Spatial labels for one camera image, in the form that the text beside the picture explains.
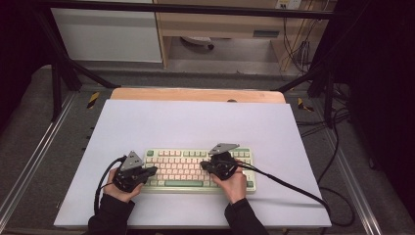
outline wooden edge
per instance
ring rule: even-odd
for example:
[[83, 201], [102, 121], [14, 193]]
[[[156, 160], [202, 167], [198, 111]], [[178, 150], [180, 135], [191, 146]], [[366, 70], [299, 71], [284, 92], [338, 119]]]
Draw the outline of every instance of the wooden edge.
[[284, 95], [277, 91], [188, 89], [188, 88], [117, 88], [112, 100], [156, 101], [236, 101], [240, 103], [285, 104]]

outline keyboard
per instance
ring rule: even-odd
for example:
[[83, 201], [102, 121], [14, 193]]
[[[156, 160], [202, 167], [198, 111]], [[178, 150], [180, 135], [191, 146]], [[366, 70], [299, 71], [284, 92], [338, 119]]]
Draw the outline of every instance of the keyboard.
[[[144, 156], [145, 167], [156, 166], [158, 171], [147, 180], [143, 192], [150, 193], [215, 193], [222, 189], [215, 184], [200, 162], [209, 161], [209, 150], [201, 149], [149, 149]], [[229, 151], [236, 160], [253, 165], [249, 148]], [[254, 172], [244, 170], [247, 176], [247, 193], [256, 190]]]

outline floor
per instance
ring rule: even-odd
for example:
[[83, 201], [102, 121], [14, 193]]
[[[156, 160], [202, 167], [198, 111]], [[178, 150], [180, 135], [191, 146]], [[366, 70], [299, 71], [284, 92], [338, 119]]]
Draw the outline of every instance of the floor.
[[[117, 65], [117, 68], [105, 70], [99, 64], [93, 64], [92, 68], [98, 66], [93, 68], [96, 73], [126, 86], [269, 90], [300, 75], [293, 67], [288, 71], [279, 70], [278, 60], [266, 40], [213, 38], [213, 43], [215, 47], [210, 51], [174, 38], [168, 69], [128, 65], [128, 69], [120, 71]], [[10, 200], [9, 192], [16, 188], [15, 183], [19, 182], [17, 179], [26, 164], [33, 162], [36, 165], [28, 179], [30, 183], [25, 185], [21, 196], [13, 201], [16, 204], [6, 217], [7, 226], [3, 234], [80, 234], [79, 231], [57, 229], [53, 221], [87, 147], [89, 136], [93, 133], [92, 127], [105, 100], [111, 95], [111, 90], [97, 86], [88, 78], [82, 77], [82, 81], [84, 86], [80, 92], [65, 92], [73, 98], [73, 102], [46, 149], [39, 150], [36, 147], [44, 141], [42, 137], [52, 124], [50, 72], [47, 69], [39, 70], [33, 76], [22, 104], [1, 133], [1, 167], [8, 169], [0, 172], [3, 178], [0, 189], [2, 203]], [[297, 121], [321, 120], [321, 99], [309, 99], [305, 93], [307, 87], [308, 83], [305, 82], [285, 93], [287, 102], [292, 105]], [[342, 85], [337, 89], [346, 93], [347, 87]], [[100, 97], [93, 109], [86, 109], [95, 91], [100, 91]], [[334, 109], [339, 110], [343, 106], [344, 101], [335, 101]], [[332, 129], [317, 131], [314, 128], [299, 125], [311, 167], [318, 178], [333, 155], [336, 138]], [[332, 207], [332, 219], [340, 224], [329, 228], [327, 234], [415, 234], [413, 220], [385, 175], [369, 167], [366, 149], [356, 134], [353, 120], [345, 119], [337, 128], [340, 143], [338, 157], [320, 186], [335, 190], [345, 197], [353, 205], [353, 213], [344, 200], [323, 189], [323, 197]], [[40, 153], [41, 161], [35, 163], [33, 153]], [[357, 187], [349, 183], [350, 173]], [[355, 221], [349, 226], [342, 226], [350, 221], [352, 214], [355, 215]], [[316, 230], [293, 229], [288, 234], [316, 233]], [[270, 234], [285, 233], [282, 229], [272, 229]]]

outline hand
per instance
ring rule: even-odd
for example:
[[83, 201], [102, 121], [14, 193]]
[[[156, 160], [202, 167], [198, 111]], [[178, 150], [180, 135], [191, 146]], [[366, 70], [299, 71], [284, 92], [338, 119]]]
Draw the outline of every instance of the hand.
[[115, 176], [116, 168], [110, 170], [110, 175], [108, 176], [107, 183], [111, 183], [104, 187], [104, 193], [108, 194], [122, 202], [128, 203], [132, 198], [139, 195], [141, 188], [144, 186], [143, 183], [137, 185], [131, 193], [127, 193], [119, 190], [115, 185], [113, 185], [113, 178]]
[[235, 173], [226, 180], [220, 180], [216, 175], [210, 177], [225, 192], [231, 204], [234, 204], [247, 196], [247, 177], [242, 173], [242, 168], [238, 167]]

